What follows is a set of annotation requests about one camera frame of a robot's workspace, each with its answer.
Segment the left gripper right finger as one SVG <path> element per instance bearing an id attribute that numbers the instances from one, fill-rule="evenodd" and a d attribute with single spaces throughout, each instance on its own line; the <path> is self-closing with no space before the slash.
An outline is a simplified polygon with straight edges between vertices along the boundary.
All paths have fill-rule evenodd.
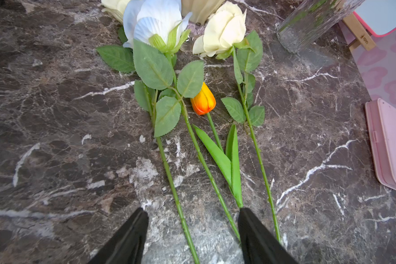
<path id="1" fill-rule="evenodd" d="M 238 228 L 245 264 L 298 264 L 251 209 L 240 209 Z"/>

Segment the pink pencil case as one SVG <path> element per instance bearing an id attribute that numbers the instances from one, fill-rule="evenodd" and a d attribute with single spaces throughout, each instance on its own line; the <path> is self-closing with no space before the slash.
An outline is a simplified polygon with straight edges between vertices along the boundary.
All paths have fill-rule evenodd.
<path id="1" fill-rule="evenodd" d="M 396 108 L 377 99 L 365 104 L 365 112 L 376 177 L 396 190 Z"/>

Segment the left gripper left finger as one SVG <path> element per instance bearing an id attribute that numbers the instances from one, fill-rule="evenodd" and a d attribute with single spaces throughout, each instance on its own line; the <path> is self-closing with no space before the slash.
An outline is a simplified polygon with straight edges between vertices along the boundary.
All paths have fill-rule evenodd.
<path id="1" fill-rule="evenodd" d="M 88 264 L 140 264 L 149 217 L 139 207 Z"/>

